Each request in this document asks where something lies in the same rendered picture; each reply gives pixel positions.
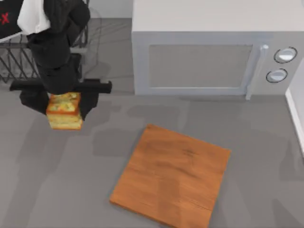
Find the microwave oven door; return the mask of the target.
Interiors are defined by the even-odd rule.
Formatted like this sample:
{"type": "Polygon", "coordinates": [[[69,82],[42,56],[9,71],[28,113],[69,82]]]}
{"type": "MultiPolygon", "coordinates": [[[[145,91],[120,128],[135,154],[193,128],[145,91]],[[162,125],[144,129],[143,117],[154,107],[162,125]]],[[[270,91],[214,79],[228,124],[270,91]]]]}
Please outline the microwave oven door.
{"type": "Polygon", "coordinates": [[[244,95],[259,59],[253,32],[133,32],[137,95],[244,95]]]}

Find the pale grey microwave oven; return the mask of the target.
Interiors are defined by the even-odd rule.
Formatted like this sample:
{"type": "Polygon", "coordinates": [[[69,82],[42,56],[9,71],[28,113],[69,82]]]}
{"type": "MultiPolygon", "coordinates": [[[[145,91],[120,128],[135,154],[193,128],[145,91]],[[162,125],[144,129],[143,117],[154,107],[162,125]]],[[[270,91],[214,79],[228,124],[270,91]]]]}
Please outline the pale grey microwave oven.
{"type": "Polygon", "coordinates": [[[304,60],[304,0],[134,0],[132,34],[137,31],[258,33],[269,50],[252,96],[284,95],[304,60]],[[276,51],[288,47],[297,56],[275,62],[276,51]],[[287,78],[267,82],[267,73],[280,68],[287,78]]]}

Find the wooden cutting board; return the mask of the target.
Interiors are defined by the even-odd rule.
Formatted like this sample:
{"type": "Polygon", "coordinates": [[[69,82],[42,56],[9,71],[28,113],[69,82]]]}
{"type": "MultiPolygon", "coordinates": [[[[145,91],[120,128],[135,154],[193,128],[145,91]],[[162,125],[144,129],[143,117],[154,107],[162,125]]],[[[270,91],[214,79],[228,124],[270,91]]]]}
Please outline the wooden cutting board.
{"type": "Polygon", "coordinates": [[[173,228],[208,228],[230,150],[153,124],[110,202],[173,228]]]}

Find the microwave knob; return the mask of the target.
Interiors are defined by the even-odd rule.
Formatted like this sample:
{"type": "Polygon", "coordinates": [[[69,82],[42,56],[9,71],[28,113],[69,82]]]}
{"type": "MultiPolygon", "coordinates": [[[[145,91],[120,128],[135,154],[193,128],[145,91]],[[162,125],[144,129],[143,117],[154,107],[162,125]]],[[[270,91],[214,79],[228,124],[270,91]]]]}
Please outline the microwave knob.
{"type": "Polygon", "coordinates": [[[285,69],[277,69],[274,71],[270,71],[266,75],[266,80],[269,83],[279,83],[284,81],[288,76],[288,72],[285,69]]]}
{"type": "Polygon", "coordinates": [[[297,50],[294,47],[279,49],[274,54],[275,62],[285,64],[291,62],[297,56],[297,50]]]}

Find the toasted bread block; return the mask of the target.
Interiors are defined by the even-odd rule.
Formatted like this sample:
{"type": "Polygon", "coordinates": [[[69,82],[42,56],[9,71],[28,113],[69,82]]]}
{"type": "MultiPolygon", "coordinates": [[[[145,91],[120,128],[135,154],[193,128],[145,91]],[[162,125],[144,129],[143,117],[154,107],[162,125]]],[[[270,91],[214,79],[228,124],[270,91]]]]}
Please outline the toasted bread block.
{"type": "Polygon", "coordinates": [[[51,94],[46,110],[49,125],[54,130],[80,130],[83,119],[79,103],[81,95],[69,92],[62,95],[51,94]]]}

